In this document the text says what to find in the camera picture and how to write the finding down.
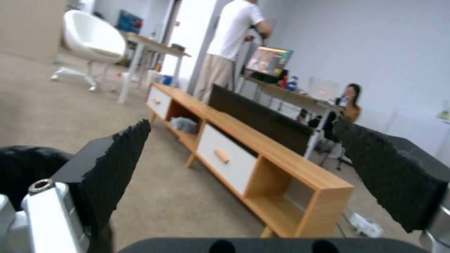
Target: wooden drawer handle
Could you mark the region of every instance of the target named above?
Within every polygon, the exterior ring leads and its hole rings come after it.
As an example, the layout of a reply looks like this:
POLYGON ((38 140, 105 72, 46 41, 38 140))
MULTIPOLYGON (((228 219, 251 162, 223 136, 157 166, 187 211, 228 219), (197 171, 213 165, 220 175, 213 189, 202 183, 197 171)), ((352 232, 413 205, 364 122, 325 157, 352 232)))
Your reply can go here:
POLYGON ((223 153, 223 151, 219 148, 214 150, 214 154, 216 154, 216 156, 222 160, 223 163, 227 164, 230 159, 223 153))

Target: white egg chair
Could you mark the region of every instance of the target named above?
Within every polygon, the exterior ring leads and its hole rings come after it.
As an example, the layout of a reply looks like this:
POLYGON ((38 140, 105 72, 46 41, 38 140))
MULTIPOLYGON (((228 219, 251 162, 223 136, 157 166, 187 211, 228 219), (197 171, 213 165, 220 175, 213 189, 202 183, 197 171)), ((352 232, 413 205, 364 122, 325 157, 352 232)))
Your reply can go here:
POLYGON ((98 89, 98 82, 92 76, 92 63, 110 64, 125 57, 126 41, 122 34, 109 23, 87 12, 70 10, 64 14, 64 41, 72 54, 88 61, 88 72, 61 67, 51 80, 61 75, 83 77, 90 85, 89 91, 98 89))

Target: woman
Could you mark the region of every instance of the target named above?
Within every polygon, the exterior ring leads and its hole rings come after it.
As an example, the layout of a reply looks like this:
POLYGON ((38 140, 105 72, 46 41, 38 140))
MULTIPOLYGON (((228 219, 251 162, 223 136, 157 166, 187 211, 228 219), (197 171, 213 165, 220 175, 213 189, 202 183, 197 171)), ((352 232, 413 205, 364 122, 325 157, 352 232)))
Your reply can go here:
POLYGON ((342 100, 347 101, 347 105, 344 110, 341 112, 344 119, 354 123, 361 114, 361 107, 358 105, 358 99, 361 94, 361 86, 358 84, 352 83, 347 86, 347 89, 344 92, 344 95, 340 99, 338 99, 338 104, 342 100))
MULTIPOLYGON (((336 99, 336 104, 341 105, 344 109, 341 111, 342 117, 354 123, 361 114, 361 107, 358 105, 358 100, 361 94, 361 86, 355 83, 351 83, 347 86, 344 94, 336 99)), ((319 116, 313 120, 308 122, 309 127, 316 128, 319 125, 320 119, 322 117, 319 116)), ((324 136, 328 140, 332 140, 334 142, 338 142, 337 137, 333 135, 333 123, 336 120, 336 113, 331 112, 328 115, 327 121, 323 127, 324 136)))

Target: red bottle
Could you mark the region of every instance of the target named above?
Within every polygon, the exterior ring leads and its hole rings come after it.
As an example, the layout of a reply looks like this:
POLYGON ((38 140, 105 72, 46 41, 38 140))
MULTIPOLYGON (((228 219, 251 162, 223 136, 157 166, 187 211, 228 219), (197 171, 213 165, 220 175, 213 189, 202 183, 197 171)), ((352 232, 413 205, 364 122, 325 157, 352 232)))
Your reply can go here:
POLYGON ((288 86, 288 80, 288 76, 283 77, 283 80, 281 81, 281 88, 286 89, 286 87, 288 86))

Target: cabinet leg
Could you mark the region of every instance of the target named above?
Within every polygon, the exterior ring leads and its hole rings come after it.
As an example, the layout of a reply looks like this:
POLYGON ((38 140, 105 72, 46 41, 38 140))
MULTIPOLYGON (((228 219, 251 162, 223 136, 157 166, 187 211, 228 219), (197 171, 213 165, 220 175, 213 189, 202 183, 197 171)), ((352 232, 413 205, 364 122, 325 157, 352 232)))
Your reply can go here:
POLYGON ((189 157, 189 159, 188 159, 188 161, 186 162, 186 164, 184 165, 184 167, 185 167, 186 169, 189 169, 189 168, 191 167, 192 163, 194 162, 194 160, 195 160, 195 154, 192 153, 192 155, 189 157))
POLYGON ((153 113, 152 117, 150 118, 150 125, 153 125, 153 122, 155 121, 155 119, 156 119, 156 113, 153 113))
POLYGON ((274 231, 269 228, 269 226, 265 226, 264 231, 261 234, 261 238, 270 238, 274 234, 274 231))

